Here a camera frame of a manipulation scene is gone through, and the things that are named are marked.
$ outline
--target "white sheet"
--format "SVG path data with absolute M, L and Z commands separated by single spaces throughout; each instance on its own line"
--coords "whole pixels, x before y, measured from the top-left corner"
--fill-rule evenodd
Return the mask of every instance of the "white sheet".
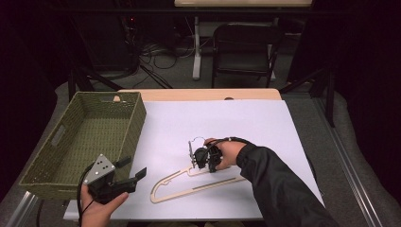
M 323 203 L 287 104 L 281 100 L 146 102 L 147 117 L 133 160 L 131 175 L 144 167 L 148 175 L 112 219 L 223 220 L 262 218 L 247 181 L 206 189 L 196 194 L 153 204 L 150 190 L 162 178 L 190 164 L 188 141 L 196 137 L 236 136 L 274 150 Z M 203 143 L 197 139 L 193 150 Z M 233 166 L 217 173 L 189 178 L 182 175 L 161 186 L 157 197 L 238 176 Z M 71 201 L 65 219 L 78 219 Z

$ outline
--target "black cable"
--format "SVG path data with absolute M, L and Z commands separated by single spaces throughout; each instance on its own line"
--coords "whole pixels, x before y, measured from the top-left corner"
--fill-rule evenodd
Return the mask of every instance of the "black cable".
M 189 51 L 189 47 L 191 47 L 191 45 L 193 45 L 192 43 L 188 43 L 188 45 L 183 53 L 180 53 L 180 54 L 176 53 L 177 57 L 185 58 L 185 57 L 190 56 L 192 53 L 190 53 L 190 55 L 187 55 L 186 53 Z
M 210 151 L 210 149 L 211 149 L 212 147 L 214 147 L 216 144 L 221 143 L 221 142 L 224 142 L 224 141 L 236 141 L 236 142 L 241 142 L 241 143 L 244 143 L 244 144 L 250 144 L 250 143 L 251 143 L 251 142 L 249 142 L 248 140 L 244 140 L 244 139 L 237 138 L 237 137 L 226 137 L 226 138 L 224 138 L 224 139 L 216 139 L 216 140 L 213 140 L 213 141 L 209 142 L 210 146 L 209 146 L 209 148 L 207 148 L 207 150 L 206 150 L 206 151 L 203 153 L 203 155 L 201 156 L 201 160 L 204 159 L 204 156 L 207 155 L 207 154 L 209 153 L 209 151 Z
M 138 86 L 139 84 L 143 83 L 149 76 L 145 77 L 144 79 L 142 79 L 141 81 L 135 83 L 132 85 L 132 88 L 135 88 L 136 86 Z
M 91 202 L 89 202 L 89 204 L 85 207 L 85 209 L 83 209 L 82 211 L 82 215 L 83 213 L 85 213 L 85 211 L 89 208 L 90 205 L 92 205 L 92 203 L 94 203 L 95 200 L 91 200 Z
M 85 170 L 82 172 L 82 175 L 80 176 L 79 183 L 78 183 L 78 188 L 77 188 L 77 207 L 78 207 L 78 225 L 81 226 L 82 224 L 82 206 L 80 204 L 80 189 L 82 188 L 82 183 L 83 179 L 85 178 L 86 174 L 91 170 L 91 168 L 94 166 L 94 163 L 90 164 L 85 168 Z
M 148 61 L 145 61 L 145 60 L 142 59 L 141 57 L 149 58 L 149 60 L 148 60 Z M 146 63 L 146 64 L 150 64 L 150 62 L 151 62 L 151 57 L 149 57 L 149 56 L 144 56 L 144 55 L 141 55 L 141 57 L 139 57 L 139 59 L 140 59 L 141 61 L 143 61 L 143 62 Z
M 117 80 L 117 79 L 122 79 L 122 78 L 129 77 L 131 75 L 134 75 L 137 71 L 138 71 L 138 67 L 135 68 L 135 70 L 126 70 L 125 73 L 121 73 L 121 74 L 118 74 L 118 75 L 115 75 L 115 76 L 102 76 L 102 77 L 105 78 L 105 79 L 108 79 L 108 80 Z M 98 79 L 93 78 L 90 75 L 88 75 L 87 77 L 89 79 L 99 81 Z
M 147 67 L 145 67 L 144 65 L 140 65 L 140 67 L 142 68 L 142 70 L 144 70 L 156 83 L 158 83 L 161 87 L 167 89 L 170 88 L 172 89 L 173 87 L 168 84 L 167 80 L 165 80 L 164 78 L 162 78 L 161 76 L 157 75 L 156 73 L 150 71 L 147 69 Z
M 172 67 L 174 67 L 174 65 L 176 65 L 176 63 L 177 63 L 177 56 L 176 56 L 176 54 L 175 53 L 172 53 L 172 55 L 173 55 L 173 57 L 174 57 L 174 62 L 171 64 L 171 65 L 169 65 L 168 67 L 161 67 L 161 66 L 158 66 L 157 64 L 156 64 L 156 56 L 154 56 L 154 58 L 153 58 L 153 64 L 154 64 L 154 66 L 156 67 L 156 68 L 159 68 L 159 69 L 170 69 L 170 68 L 172 68 Z

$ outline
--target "cable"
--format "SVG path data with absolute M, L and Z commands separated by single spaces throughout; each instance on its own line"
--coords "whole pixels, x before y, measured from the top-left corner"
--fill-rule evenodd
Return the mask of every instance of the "cable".
M 132 88 L 135 88 L 136 86 L 138 86 L 139 84 L 143 83 L 146 79 L 148 79 L 149 76 L 145 77 L 144 79 L 142 79 L 141 81 L 135 83 L 132 85 Z
M 89 208 L 90 205 L 92 205 L 92 203 L 93 203 L 94 201 L 95 201 L 95 200 L 91 200 L 91 202 L 89 202 L 89 204 L 85 207 L 85 209 L 83 209 L 82 214 L 85 213 L 85 211 Z
M 188 52 L 190 46 L 191 46 L 191 43 L 188 43 L 188 46 L 187 46 L 186 48 L 176 48 L 176 49 L 175 49 L 176 51 L 177 51 L 177 50 L 180 50 L 180 49 L 183 49 L 183 50 L 184 50 L 183 53 L 180 53 L 180 54 L 176 53 L 176 55 L 178 56 L 178 58 L 183 59 L 183 58 L 187 58 L 187 57 L 191 56 L 192 53 L 194 52 L 194 48 L 193 48 L 193 47 L 191 48 L 191 52 L 189 52 L 189 54 L 186 54 L 186 52 Z
M 177 63 L 177 56 L 175 55 L 175 53 L 173 53 L 174 54 L 174 62 L 170 65 L 170 66 L 168 66 L 168 67 L 161 67 L 161 66 L 158 66 L 157 64 L 156 64 L 156 57 L 154 57 L 153 58 L 153 64 L 154 64 L 154 66 L 156 67 L 156 68 L 159 68 L 159 69 L 169 69 L 169 68 L 172 68 L 174 65 L 176 65 L 176 63 Z
M 92 164 L 88 165 L 85 170 L 82 172 L 82 175 L 80 176 L 79 179 L 79 183 L 78 183 L 78 188 L 77 188 L 77 207 L 78 207 L 78 225 L 81 226 L 82 224 L 82 215 L 83 215 L 83 211 L 82 211 L 82 206 L 80 204 L 80 189 L 82 188 L 82 183 L 83 183 L 83 179 L 85 178 L 86 174 L 91 170 L 91 168 L 94 166 L 93 162 Z
M 212 147 L 214 147 L 216 144 L 224 142 L 224 141 L 236 141 L 236 142 L 241 142 L 241 143 L 244 143 L 244 144 L 250 144 L 251 143 L 248 140 L 244 140 L 244 139 L 237 138 L 237 137 L 226 137 L 224 139 L 213 140 L 213 141 L 209 142 L 210 146 L 209 146 L 209 148 L 207 148 L 207 150 L 201 156 L 201 160 L 203 160 L 205 158 L 204 156 L 209 153 L 209 151 L 210 151 L 210 149 Z
M 149 60 L 148 60 L 148 61 L 145 61 L 145 60 L 143 60 L 141 57 L 139 57 L 139 59 L 140 59 L 141 61 L 143 61 L 144 63 L 146 63 L 146 64 L 150 64 L 150 62 L 151 62 L 151 57 L 149 57 L 149 56 L 143 56 L 143 57 L 149 58 Z
M 156 83 L 158 83 L 163 88 L 170 88 L 173 87 L 165 80 L 163 77 L 159 76 L 158 74 L 150 71 L 144 65 L 140 65 L 141 69 L 144 70 Z
M 192 31 L 191 25 L 189 25 L 188 19 L 185 17 L 186 24 L 188 25 L 189 30 L 191 31 L 191 35 L 194 36 L 194 31 Z
M 204 43 L 201 44 L 200 47 L 203 47 L 204 45 L 206 45 L 211 40 L 212 40 L 212 38 L 207 38 L 207 40 L 204 41 Z M 185 51 L 181 55 L 178 55 L 178 58 L 184 59 L 184 58 L 187 58 L 187 57 L 191 56 L 194 53 L 195 47 L 189 48 L 189 46 L 190 46 L 190 44 L 188 45 L 188 47 L 185 49 Z

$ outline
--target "black jacket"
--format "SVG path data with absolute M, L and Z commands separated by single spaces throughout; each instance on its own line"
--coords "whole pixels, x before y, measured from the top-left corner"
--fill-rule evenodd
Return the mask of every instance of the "black jacket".
M 307 185 L 269 148 L 246 145 L 236 157 L 241 175 L 269 227 L 339 226 Z

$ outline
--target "green wicker basket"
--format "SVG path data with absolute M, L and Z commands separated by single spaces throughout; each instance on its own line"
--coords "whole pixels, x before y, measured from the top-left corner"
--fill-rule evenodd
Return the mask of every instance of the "green wicker basket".
M 76 93 L 20 186 L 41 199 L 76 199 L 80 175 L 99 154 L 133 159 L 146 114 L 140 93 Z M 117 169 L 115 180 L 129 178 L 131 165 Z

